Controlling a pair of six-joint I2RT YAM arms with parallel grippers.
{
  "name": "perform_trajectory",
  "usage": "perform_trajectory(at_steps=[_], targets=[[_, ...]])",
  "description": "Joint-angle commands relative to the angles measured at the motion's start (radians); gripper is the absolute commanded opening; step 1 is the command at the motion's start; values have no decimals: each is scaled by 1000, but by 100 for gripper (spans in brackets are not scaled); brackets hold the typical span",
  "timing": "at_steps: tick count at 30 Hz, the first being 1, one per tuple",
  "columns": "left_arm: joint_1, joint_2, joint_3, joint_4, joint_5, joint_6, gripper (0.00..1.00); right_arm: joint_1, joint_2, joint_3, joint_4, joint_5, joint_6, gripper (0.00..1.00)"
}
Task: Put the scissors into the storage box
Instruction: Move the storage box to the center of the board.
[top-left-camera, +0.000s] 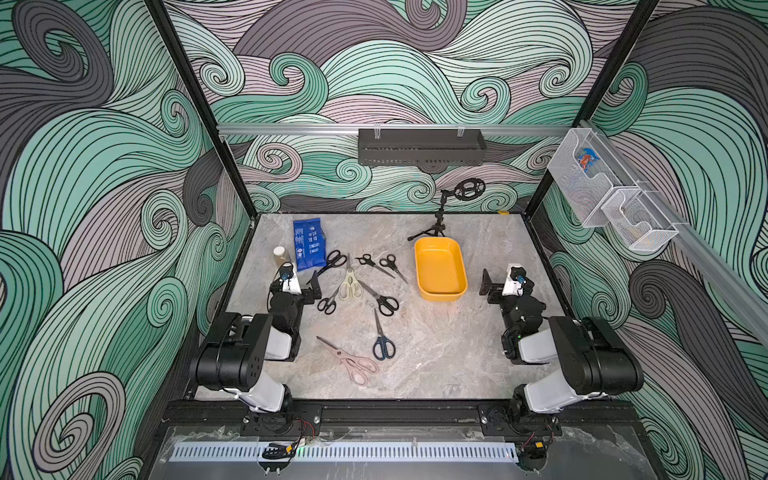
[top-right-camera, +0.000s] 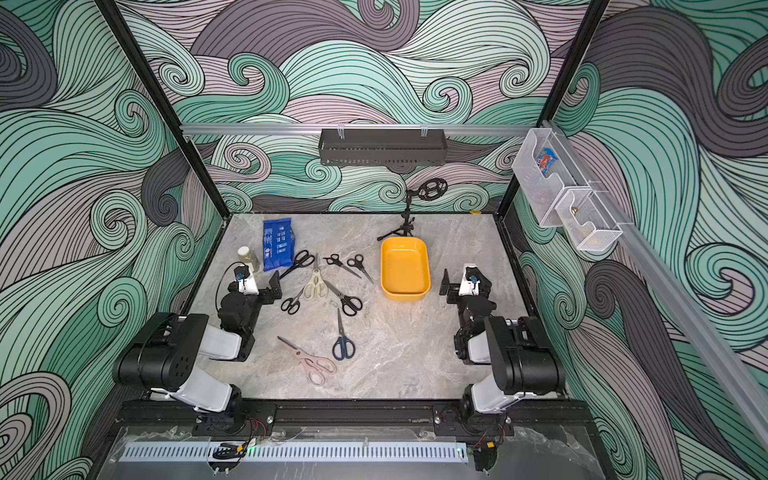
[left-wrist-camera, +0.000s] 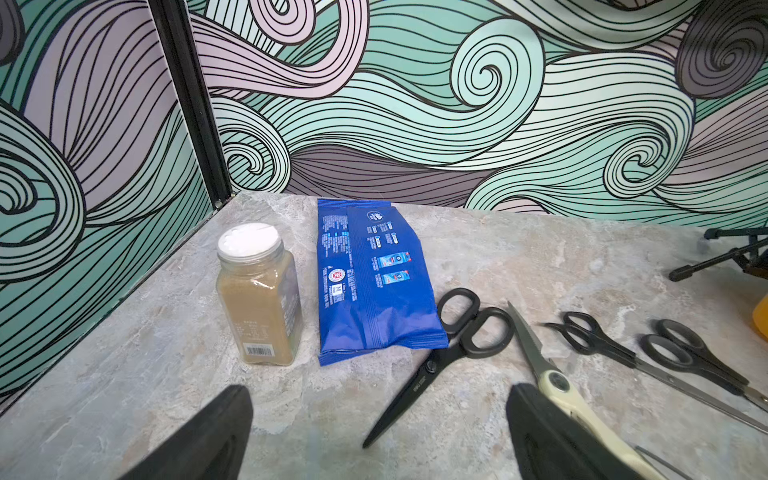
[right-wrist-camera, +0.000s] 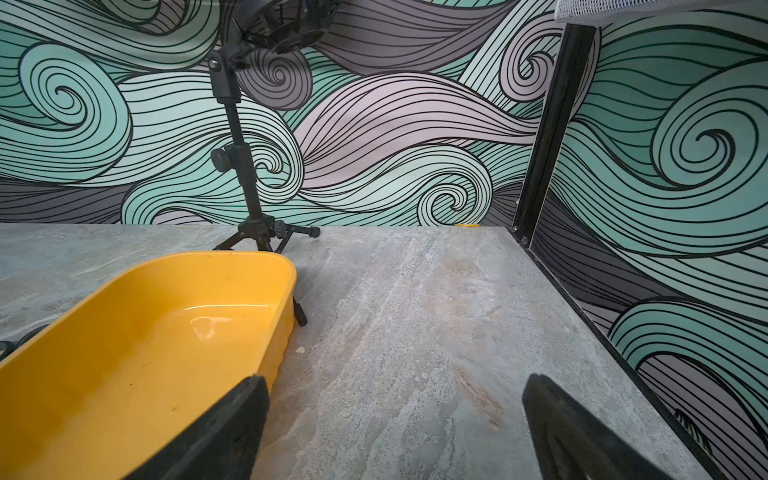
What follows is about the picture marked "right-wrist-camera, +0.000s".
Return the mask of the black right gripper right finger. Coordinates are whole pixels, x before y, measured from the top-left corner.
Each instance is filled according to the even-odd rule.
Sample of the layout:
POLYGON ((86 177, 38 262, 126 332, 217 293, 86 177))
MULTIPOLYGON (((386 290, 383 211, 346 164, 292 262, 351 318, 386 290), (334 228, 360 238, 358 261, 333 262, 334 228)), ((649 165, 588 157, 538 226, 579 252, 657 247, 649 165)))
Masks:
POLYGON ((667 479, 552 379, 529 376, 522 402, 544 479, 667 479))

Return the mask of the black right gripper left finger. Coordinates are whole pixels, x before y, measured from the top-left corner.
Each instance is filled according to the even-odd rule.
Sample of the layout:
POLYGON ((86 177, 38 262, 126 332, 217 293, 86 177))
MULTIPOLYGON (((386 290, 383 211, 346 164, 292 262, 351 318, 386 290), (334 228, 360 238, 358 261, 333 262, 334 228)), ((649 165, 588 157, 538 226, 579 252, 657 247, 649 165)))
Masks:
POLYGON ((265 378, 247 377, 128 477, 248 479, 269 408, 265 378))

